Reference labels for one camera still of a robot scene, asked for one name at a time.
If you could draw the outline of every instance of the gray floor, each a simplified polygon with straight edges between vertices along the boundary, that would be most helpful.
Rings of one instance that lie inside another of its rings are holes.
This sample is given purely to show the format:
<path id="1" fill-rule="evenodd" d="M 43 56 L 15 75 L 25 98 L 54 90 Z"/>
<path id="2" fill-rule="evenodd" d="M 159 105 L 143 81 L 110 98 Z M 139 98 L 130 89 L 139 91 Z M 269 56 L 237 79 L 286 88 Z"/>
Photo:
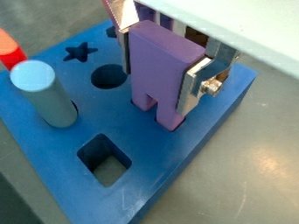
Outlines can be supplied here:
<path id="1" fill-rule="evenodd" d="M 0 26 L 30 55 L 107 17 L 99 0 L 0 0 Z M 299 81 L 242 63 L 260 71 L 248 97 L 143 224 L 299 223 Z M 43 222 L 69 223 L 2 123 L 0 172 Z"/>

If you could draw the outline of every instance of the circular hole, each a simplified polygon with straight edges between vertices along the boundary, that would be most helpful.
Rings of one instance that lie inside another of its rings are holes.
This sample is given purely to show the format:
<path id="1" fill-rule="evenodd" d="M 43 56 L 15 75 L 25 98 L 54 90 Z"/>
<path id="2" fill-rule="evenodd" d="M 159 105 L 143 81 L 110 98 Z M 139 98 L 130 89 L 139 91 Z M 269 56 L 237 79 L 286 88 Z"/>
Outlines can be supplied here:
<path id="1" fill-rule="evenodd" d="M 127 80 L 127 74 L 119 65 L 105 65 L 91 75 L 91 83 L 98 88 L 117 88 Z"/>

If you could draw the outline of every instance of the white surface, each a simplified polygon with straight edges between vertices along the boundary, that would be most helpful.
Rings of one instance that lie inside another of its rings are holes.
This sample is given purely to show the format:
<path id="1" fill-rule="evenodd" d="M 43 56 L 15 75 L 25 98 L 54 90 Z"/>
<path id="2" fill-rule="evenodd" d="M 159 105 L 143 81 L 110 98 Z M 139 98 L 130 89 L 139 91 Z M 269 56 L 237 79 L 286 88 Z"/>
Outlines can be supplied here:
<path id="1" fill-rule="evenodd" d="M 19 63 L 11 72 L 11 80 L 26 92 L 42 92 L 53 86 L 55 72 L 53 67 L 39 60 Z"/>
<path id="2" fill-rule="evenodd" d="M 299 1 L 137 0 L 299 79 Z"/>

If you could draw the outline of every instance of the square hole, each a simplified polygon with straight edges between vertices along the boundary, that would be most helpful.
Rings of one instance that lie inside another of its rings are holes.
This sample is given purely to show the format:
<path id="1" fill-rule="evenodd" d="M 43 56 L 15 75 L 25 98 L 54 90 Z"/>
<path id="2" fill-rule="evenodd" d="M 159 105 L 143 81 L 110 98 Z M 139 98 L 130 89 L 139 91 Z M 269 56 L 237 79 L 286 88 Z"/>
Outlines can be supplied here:
<path id="1" fill-rule="evenodd" d="M 113 186 L 133 161 L 105 134 L 99 134 L 79 150 L 79 159 L 105 187 Z"/>

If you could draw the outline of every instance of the metal bracket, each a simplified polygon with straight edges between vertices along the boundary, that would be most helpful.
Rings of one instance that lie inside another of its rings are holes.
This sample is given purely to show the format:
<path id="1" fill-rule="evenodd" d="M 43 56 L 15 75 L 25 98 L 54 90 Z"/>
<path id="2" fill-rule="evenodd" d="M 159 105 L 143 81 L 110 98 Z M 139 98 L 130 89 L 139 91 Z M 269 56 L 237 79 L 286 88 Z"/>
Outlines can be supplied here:
<path id="1" fill-rule="evenodd" d="M 210 38 L 206 57 L 193 66 L 183 76 L 182 91 L 177 105 L 177 112 L 186 116 L 199 104 L 205 94 L 217 96 L 223 81 L 229 77 L 232 65 L 240 58 L 241 52 Z"/>
<path id="2" fill-rule="evenodd" d="M 131 74 L 130 49 L 129 49 L 129 28 L 139 23 L 137 5 L 134 0 L 102 0 L 107 13 L 117 27 L 118 41 L 122 46 L 122 58 L 125 72 Z"/>

